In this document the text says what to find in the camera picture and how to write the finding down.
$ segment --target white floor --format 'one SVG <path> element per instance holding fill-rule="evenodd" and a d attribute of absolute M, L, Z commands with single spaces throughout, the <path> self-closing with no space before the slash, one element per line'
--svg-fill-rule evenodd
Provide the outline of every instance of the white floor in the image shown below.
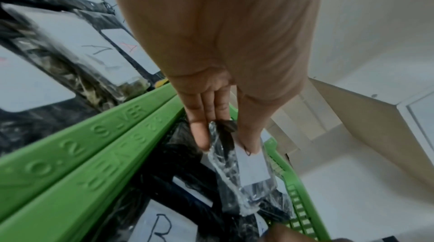
<path fill-rule="evenodd" d="M 433 241 L 417 230 L 433 229 L 428 226 L 434 226 L 434 191 L 342 125 L 313 142 L 311 149 L 293 152 L 290 160 L 332 238 L 369 242 L 412 234 L 419 240 L 402 242 Z"/>

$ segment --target hand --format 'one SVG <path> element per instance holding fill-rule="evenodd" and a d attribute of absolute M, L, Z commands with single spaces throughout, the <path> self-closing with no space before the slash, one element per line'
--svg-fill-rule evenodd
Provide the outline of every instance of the hand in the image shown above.
<path fill-rule="evenodd" d="M 229 119 L 237 86 L 238 129 L 257 153 L 271 115 L 297 95 L 320 0 L 118 0 L 135 37 L 178 92 L 198 146 L 208 122 Z"/>
<path fill-rule="evenodd" d="M 284 225 L 275 224 L 267 233 L 261 237 L 258 242 L 316 242 L 315 239 L 293 231 Z M 332 242 L 351 242 L 348 239 L 335 239 Z"/>

